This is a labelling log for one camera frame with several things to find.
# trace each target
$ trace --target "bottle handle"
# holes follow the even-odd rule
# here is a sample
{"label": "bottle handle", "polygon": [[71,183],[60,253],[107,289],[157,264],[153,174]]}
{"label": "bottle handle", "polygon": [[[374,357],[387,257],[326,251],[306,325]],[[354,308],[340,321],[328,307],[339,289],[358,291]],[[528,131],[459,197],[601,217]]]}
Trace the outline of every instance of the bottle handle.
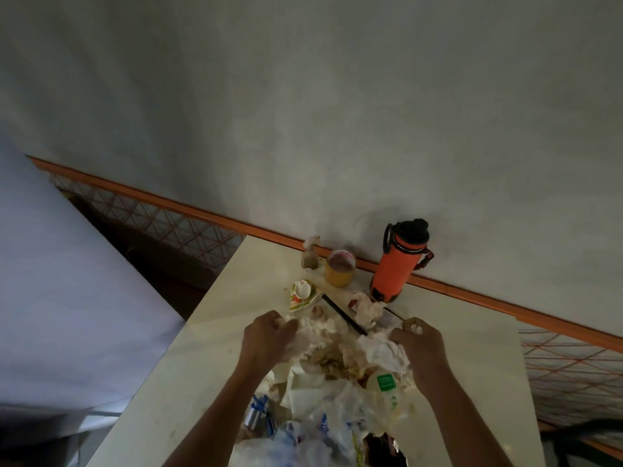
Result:
{"label": "bottle handle", "polygon": [[383,235],[383,253],[389,254],[391,246],[389,245],[389,231],[391,230],[391,223],[385,228],[385,234]]}

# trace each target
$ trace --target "green sticker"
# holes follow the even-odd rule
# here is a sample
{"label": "green sticker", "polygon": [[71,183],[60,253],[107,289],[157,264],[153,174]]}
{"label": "green sticker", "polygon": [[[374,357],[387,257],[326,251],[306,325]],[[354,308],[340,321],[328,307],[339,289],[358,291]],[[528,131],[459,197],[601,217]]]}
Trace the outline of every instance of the green sticker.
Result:
{"label": "green sticker", "polygon": [[379,381],[379,387],[381,392],[389,392],[396,387],[394,377],[391,374],[385,374],[384,376],[378,376],[376,379]]}

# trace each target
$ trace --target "white table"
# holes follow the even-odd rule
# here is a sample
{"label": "white table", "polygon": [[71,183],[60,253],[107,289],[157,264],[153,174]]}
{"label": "white table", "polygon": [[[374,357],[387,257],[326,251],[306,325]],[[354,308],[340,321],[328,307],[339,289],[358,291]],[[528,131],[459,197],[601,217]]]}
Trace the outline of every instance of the white table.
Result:
{"label": "white table", "polygon": [[[233,371],[245,326],[272,309],[288,312],[292,282],[310,277],[300,267],[300,255],[246,237],[89,467],[162,465]],[[358,270],[351,286],[367,288],[371,276]],[[312,280],[339,306],[347,306],[351,288],[337,290],[317,275]],[[515,318],[411,285],[389,306],[404,318],[419,316],[441,331],[456,377],[514,465],[543,467]],[[415,398],[417,418],[401,430],[401,449],[414,460],[412,465],[449,467],[432,410],[424,397]]]}

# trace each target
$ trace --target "yellow cup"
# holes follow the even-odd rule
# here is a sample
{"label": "yellow cup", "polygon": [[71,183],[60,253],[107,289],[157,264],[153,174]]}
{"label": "yellow cup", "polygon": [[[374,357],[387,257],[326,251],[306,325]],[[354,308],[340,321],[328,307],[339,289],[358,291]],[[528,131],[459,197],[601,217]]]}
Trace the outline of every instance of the yellow cup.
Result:
{"label": "yellow cup", "polygon": [[325,280],[337,288],[342,288],[353,281],[357,260],[349,251],[338,249],[329,254],[324,265]]}

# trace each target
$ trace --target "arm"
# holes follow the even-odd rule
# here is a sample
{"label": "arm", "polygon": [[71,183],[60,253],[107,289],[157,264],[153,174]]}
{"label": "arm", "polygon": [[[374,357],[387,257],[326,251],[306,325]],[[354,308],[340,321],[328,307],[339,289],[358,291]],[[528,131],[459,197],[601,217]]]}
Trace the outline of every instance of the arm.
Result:
{"label": "arm", "polygon": [[284,354],[299,328],[292,319],[280,328],[279,313],[271,311],[244,330],[234,373],[201,419],[170,455],[163,467],[221,467],[229,456],[255,389]]}
{"label": "arm", "polygon": [[[411,330],[416,325],[418,332]],[[454,467],[512,467],[448,364],[441,333],[418,318],[391,338],[404,347],[417,388],[431,404]]]}

